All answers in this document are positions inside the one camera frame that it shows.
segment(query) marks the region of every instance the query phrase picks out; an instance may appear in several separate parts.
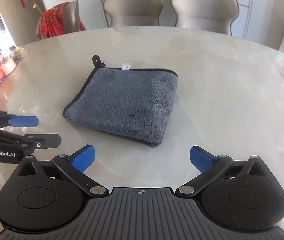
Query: red tassel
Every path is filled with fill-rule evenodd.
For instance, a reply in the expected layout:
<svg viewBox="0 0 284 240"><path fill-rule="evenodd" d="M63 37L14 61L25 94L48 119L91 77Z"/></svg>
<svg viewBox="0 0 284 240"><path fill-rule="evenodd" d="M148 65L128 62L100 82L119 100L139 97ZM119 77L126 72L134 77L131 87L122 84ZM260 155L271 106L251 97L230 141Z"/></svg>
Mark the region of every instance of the red tassel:
<svg viewBox="0 0 284 240"><path fill-rule="evenodd" d="M25 3L24 3L24 0L20 0L21 4L22 4L22 7L25 8Z"/></svg>

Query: microfiber cloth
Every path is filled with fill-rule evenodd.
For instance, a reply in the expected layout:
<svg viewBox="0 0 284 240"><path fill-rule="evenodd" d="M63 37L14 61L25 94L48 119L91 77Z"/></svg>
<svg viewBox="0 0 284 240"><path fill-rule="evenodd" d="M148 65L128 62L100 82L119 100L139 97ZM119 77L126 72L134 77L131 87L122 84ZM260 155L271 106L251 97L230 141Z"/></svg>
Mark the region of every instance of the microfiber cloth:
<svg viewBox="0 0 284 240"><path fill-rule="evenodd" d="M160 145L173 108L177 74L165 69L107 68L100 60L95 66L63 117L151 147Z"/></svg>

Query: beige leather chair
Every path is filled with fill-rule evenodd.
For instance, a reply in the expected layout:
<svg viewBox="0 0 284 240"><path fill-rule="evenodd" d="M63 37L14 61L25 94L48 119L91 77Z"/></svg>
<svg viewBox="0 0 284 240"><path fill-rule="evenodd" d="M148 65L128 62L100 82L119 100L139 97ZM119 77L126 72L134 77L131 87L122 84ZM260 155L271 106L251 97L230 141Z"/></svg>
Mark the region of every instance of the beige leather chair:
<svg viewBox="0 0 284 240"><path fill-rule="evenodd" d="M175 27L231 35L239 15L237 0L171 0L178 18Z"/></svg>
<svg viewBox="0 0 284 240"><path fill-rule="evenodd" d="M40 35L40 23L41 19L38 22L38 25L35 29L35 35L41 38ZM68 3L64 9L62 14L62 24L64 34L74 33L80 31L80 15L79 15L79 2L73 1Z"/></svg>
<svg viewBox="0 0 284 240"><path fill-rule="evenodd" d="M110 27L159 26L164 0L104 0L104 11L111 16Z"/></svg>

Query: ribbed gray panel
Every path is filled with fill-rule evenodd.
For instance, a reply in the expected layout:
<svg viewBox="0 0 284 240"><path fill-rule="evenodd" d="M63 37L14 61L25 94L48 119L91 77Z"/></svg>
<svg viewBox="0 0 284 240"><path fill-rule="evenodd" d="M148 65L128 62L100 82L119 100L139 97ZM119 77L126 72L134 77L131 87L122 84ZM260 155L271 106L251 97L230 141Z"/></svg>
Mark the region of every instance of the ribbed gray panel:
<svg viewBox="0 0 284 240"><path fill-rule="evenodd" d="M280 228L244 234L217 226L194 200L178 198L169 188L144 191L114 188L105 198L91 199L64 228L37 235L4 230L0 240L284 240Z"/></svg>

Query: red patterned cloth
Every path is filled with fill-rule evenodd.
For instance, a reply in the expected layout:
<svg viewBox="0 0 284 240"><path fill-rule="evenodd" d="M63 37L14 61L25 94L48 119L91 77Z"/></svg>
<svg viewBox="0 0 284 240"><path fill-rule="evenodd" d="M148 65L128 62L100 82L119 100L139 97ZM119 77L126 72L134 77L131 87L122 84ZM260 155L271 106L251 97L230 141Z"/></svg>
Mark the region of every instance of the red patterned cloth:
<svg viewBox="0 0 284 240"><path fill-rule="evenodd" d="M51 38L64 34L63 24L62 24L62 15L64 6L68 2L58 4L52 9L47 10L41 16L40 22L40 35L42 39ZM80 30L85 31L83 23L80 21Z"/></svg>

